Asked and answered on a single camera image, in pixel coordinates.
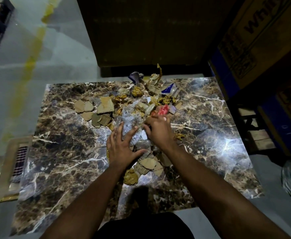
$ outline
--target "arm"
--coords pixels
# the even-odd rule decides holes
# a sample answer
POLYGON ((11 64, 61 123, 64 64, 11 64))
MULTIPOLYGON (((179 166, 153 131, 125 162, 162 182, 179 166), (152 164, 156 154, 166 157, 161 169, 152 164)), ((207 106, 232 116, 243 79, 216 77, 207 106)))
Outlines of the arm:
POLYGON ((145 125, 149 138, 171 160, 221 238, 290 239, 235 188, 175 143, 168 116, 153 116, 145 123, 152 128, 145 125))
POLYGON ((144 150, 134 153, 129 149, 130 140, 138 128, 128 132, 124 141, 121 140, 122 128, 123 123, 107 140, 109 167, 60 214, 41 239, 90 239, 98 230, 120 176, 135 158, 144 153, 144 150))

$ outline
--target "hand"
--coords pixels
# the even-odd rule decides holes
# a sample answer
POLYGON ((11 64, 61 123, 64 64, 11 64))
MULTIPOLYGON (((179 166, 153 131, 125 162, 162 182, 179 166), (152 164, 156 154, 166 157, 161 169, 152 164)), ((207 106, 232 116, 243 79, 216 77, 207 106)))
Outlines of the hand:
POLYGON ((107 148, 109 155, 109 166, 116 166, 121 169, 126 169, 129 164, 137 157, 140 157, 146 150, 141 149, 137 152, 132 152, 129 148, 130 141, 133 135, 138 130, 135 126, 126 135, 125 139, 122 140, 122 129, 124 123, 121 122, 118 129, 114 129, 107 140, 107 148))
POLYGON ((143 126, 151 141, 163 152, 175 144, 169 116, 153 115, 146 119, 143 126))

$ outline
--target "marble table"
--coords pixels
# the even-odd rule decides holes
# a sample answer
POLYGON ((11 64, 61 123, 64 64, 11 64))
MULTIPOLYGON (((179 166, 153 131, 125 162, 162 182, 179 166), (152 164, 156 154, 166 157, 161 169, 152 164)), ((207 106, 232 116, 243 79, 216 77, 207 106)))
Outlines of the marble table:
MULTIPOLYGON (((173 80, 183 102, 172 128, 186 134, 182 143, 195 159, 213 169, 247 198, 263 195, 251 161, 214 77, 173 80)), ((11 235, 44 231, 108 167, 104 139, 110 130, 96 129, 73 109, 81 98, 95 102, 131 82, 47 85, 34 140, 21 181, 11 235)), ((160 177, 142 175, 137 185, 117 184, 104 222, 129 216, 131 195, 148 187, 152 213, 196 207, 173 166, 160 177)))

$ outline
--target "cardboard box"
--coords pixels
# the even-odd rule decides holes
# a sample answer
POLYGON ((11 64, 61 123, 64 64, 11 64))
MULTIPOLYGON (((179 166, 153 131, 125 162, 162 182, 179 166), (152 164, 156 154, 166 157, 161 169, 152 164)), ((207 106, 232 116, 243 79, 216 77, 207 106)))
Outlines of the cardboard box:
POLYGON ((291 81, 258 107, 277 147, 291 156, 291 81))
POLYGON ((211 63, 222 91, 231 98, 290 51, 291 0, 246 0, 211 63))
POLYGON ((198 64, 238 0, 77 1, 98 66, 115 67, 198 64))

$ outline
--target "red plastic wrapper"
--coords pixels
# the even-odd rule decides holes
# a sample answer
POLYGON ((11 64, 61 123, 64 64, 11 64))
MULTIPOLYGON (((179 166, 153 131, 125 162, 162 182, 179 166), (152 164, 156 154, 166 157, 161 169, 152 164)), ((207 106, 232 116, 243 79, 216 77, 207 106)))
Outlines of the red plastic wrapper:
POLYGON ((165 115, 169 112, 169 105, 164 105, 160 107, 160 111, 158 112, 158 115, 165 115))

